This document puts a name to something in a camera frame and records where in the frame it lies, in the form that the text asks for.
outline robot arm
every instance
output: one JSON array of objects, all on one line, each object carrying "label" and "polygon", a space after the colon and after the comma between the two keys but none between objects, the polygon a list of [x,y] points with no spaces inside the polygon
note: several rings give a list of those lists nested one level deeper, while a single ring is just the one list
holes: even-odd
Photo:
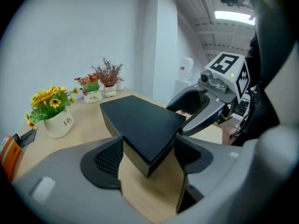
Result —
[{"label": "robot arm", "polygon": [[250,84],[242,55],[222,52],[205,69],[197,84],[183,89],[167,105],[169,110],[192,115],[182,125],[182,135],[190,136],[214,122],[228,120]]}]

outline black mesh pad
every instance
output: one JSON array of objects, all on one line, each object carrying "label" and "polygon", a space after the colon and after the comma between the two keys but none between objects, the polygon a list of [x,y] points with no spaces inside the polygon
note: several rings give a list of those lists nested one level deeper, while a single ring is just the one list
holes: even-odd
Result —
[{"label": "black mesh pad", "polygon": [[96,166],[101,171],[112,175],[117,178],[118,167],[122,159],[122,140],[118,141],[111,147],[105,149],[104,151],[98,153],[94,161]]}]

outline ceiling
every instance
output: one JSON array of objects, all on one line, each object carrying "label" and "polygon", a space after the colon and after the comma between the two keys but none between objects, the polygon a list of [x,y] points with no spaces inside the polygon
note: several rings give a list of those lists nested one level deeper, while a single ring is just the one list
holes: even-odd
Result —
[{"label": "ceiling", "polygon": [[255,27],[242,22],[215,19],[215,11],[252,15],[245,7],[228,7],[220,0],[177,0],[179,12],[187,19],[200,39],[208,62],[220,52],[246,55]]}]

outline ceiling light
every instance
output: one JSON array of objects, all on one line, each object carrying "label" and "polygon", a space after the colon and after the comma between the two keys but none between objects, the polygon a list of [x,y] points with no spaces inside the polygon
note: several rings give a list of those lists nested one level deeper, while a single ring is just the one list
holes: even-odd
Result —
[{"label": "ceiling light", "polygon": [[243,13],[215,11],[215,17],[217,19],[240,21],[240,22],[245,22],[247,24],[255,25],[255,19],[249,20],[251,15],[247,15],[247,14],[243,14]]}]

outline cable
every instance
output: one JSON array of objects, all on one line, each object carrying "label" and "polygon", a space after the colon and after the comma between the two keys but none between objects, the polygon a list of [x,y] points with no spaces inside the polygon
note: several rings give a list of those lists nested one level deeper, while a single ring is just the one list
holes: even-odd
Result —
[{"label": "cable", "polygon": [[252,92],[252,90],[250,88],[248,88],[247,91],[248,91],[248,93],[250,95],[250,106],[249,106],[249,112],[247,114],[248,118],[245,120],[244,124],[239,129],[239,131],[237,131],[236,133],[233,133],[232,135],[239,135],[240,133],[242,133],[243,130],[248,125],[248,123],[251,120],[251,117],[253,115],[253,112],[254,112],[254,95],[253,95],[253,92]]}]

